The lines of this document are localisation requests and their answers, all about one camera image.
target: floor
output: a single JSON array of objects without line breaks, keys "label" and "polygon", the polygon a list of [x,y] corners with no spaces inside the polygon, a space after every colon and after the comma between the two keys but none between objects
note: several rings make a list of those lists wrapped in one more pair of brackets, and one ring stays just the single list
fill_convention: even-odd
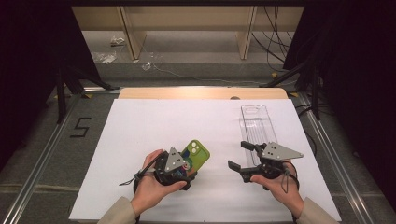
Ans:
[{"label": "floor", "polygon": [[[83,34],[92,57],[97,61],[101,78],[113,86],[255,87],[273,80],[274,75],[284,73],[282,62],[268,56],[254,38],[247,59],[241,60],[234,33],[231,32],[149,32],[139,60],[132,60],[125,46],[110,47],[113,37],[124,38],[122,32]],[[263,33],[254,35],[268,47],[269,39]],[[292,33],[281,33],[280,37],[288,45]],[[278,44],[272,43],[270,50],[284,59]],[[116,59],[108,64],[101,63],[98,58],[100,55],[113,55]],[[279,87],[294,93],[296,78],[288,79]],[[87,88],[98,90],[89,81],[82,83]],[[37,175],[33,190],[16,220],[18,223],[74,223],[68,220],[68,215],[90,165],[112,101],[118,95],[116,91],[92,91],[83,97],[71,95],[67,98],[70,111],[67,122],[57,132],[57,136],[53,135],[59,127],[56,125],[58,112],[55,96],[56,92],[48,99],[47,108],[25,139],[26,146],[15,152],[0,173],[2,220],[6,218],[8,210],[12,211],[11,205],[18,200],[22,186],[32,179],[30,174],[36,163],[43,160],[41,154],[47,152],[42,172]],[[297,95],[291,95],[290,99],[295,106],[309,103],[309,92],[298,92]],[[325,97],[321,96],[320,101],[323,103],[319,109],[321,120],[315,121],[308,112],[301,115],[301,123],[309,134],[311,147],[316,151],[320,171],[343,219],[342,223],[396,223],[395,212],[365,169],[359,155],[354,153],[337,117],[326,105]],[[303,109],[296,108],[298,113]],[[72,137],[83,134],[82,130],[75,129],[78,122],[80,126],[89,127],[85,137]],[[323,135],[321,132],[326,133],[326,139],[320,137]],[[336,162],[330,159],[333,153],[337,157]],[[337,167],[341,167],[344,172],[337,172]],[[351,195],[349,189],[355,190],[357,194]],[[353,203],[356,199],[362,199],[363,206],[355,206]]]}]

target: human hand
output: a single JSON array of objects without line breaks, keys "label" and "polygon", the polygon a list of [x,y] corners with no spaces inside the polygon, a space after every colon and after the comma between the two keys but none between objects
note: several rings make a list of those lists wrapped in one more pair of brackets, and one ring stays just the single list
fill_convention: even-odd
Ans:
[{"label": "human hand", "polygon": [[[149,165],[158,155],[163,153],[163,149],[158,149],[147,155],[143,168]],[[170,186],[160,184],[154,175],[144,175],[137,186],[136,193],[131,200],[132,208],[138,217],[144,211],[157,205],[166,195],[178,191],[187,184],[186,181],[179,181]]]},{"label": "human hand", "polygon": [[[289,162],[290,161],[285,162],[284,164],[289,168],[290,173],[295,176],[296,171]],[[251,182],[268,188],[280,203],[283,203],[296,218],[299,218],[300,214],[303,212],[304,201],[298,191],[297,183],[292,178],[289,178],[288,181],[286,180],[283,174],[275,179],[267,179],[262,175],[253,175],[250,178]]]}]

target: black mount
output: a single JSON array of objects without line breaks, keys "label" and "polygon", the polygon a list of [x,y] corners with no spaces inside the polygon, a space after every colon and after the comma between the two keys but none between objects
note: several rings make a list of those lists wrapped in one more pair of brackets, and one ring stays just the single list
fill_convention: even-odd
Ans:
[{"label": "black mount", "polygon": [[100,78],[90,76],[89,74],[81,71],[75,66],[65,66],[64,69],[59,69],[56,74],[56,90],[58,93],[58,121],[61,123],[66,114],[66,100],[64,94],[64,84],[69,88],[73,94],[82,94],[84,87],[79,82],[80,78],[89,80],[90,82],[104,88],[107,91],[119,90],[120,87],[112,87],[105,83]]},{"label": "black mount", "polygon": [[239,173],[245,183],[250,182],[250,178],[253,175],[263,175],[267,179],[275,179],[285,173],[285,168],[282,161],[270,160],[262,156],[265,148],[267,147],[265,143],[261,145],[253,145],[249,142],[242,141],[241,147],[250,151],[255,150],[257,152],[257,156],[260,158],[261,163],[256,167],[241,168],[239,164],[236,164],[233,161],[228,161],[228,167]]},{"label": "black mount", "polygon": [[169,158],[169,153],[167,151],[164,151],[162,154],[160,154],[160,156],[155,162],[154,176],[157,179],[157,181],[165,186],[172,185],[178,181],[186,181],[187,185],[181,189],[183,190],[189,189],[191,186],[191,181],[195,178],[195,176],[198,173],[195,172],[195,174],[186,177],[178,169],[173,170],[171,172],[166,172],[166,162],[168,161],[168,158]]}]

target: metal gripper jaw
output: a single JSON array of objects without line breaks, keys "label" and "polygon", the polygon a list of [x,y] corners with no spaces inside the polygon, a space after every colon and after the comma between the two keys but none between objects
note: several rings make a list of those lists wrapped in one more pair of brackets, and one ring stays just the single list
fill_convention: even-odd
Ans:
[{"label": "metal gripper jaw", "polygon": [[270,142],[268,144],[254,145],[247,141],[241,142],[241,147],[257,152],[257,156],[261,159],[268,159],[273,161],[283,161],[288,159],[296,159],[303,157],[303,153],[292,150],[288,147],[283,147],[278,143]]},{"label": "metal gripper jaw", "polygon": [[259,167],[252,167],[252,168],[241,168],[241,165],[236,164],[233,161],[228,161],[228,167],[242,176],[242,179],[245,183],[250,182],[250,178],[253,175],[260,175],[261,171]]}]

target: white surface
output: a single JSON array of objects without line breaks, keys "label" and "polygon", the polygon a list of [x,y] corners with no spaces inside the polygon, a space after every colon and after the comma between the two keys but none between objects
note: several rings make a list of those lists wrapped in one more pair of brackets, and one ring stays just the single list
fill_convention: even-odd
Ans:
[{"label": "white surface", "polygon": [[290,212],[269,191],[243,183],[228,168],[228,160],[247,167],[240,147],[241,105],[266,105],[278,143],[304,153],[293,160],[303,198],[309,196],[341,220],[290,100],[115,100],[70,219],[100,219],[120,196],[133,197],[133,185],[119,183],[131,179],[151,151],[181,151],[197,139],[211,157],[190,189],[164,198],[142,221],[290,221]]}]

